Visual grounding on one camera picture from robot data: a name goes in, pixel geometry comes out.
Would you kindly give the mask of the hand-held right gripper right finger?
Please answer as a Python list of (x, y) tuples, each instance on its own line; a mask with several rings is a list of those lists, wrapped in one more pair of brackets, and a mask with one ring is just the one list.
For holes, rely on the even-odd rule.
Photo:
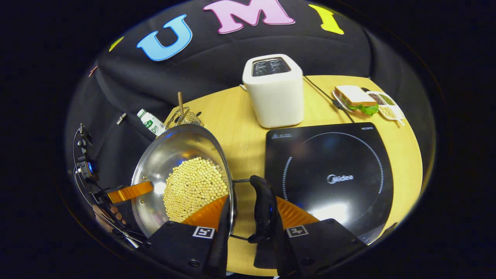
[(280, 277), (325, 277), (367, 247), (335, 219), (319, 221), (280, 197), (277, 205), (273, 243)]

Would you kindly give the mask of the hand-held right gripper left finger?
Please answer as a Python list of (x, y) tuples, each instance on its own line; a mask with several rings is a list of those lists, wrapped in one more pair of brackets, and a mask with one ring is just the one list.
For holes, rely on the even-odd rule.
[(167, 221), (146, 240), (146, 256), (167, 277), (226, 277), (229, 206), (224, 196), (182, 222)]

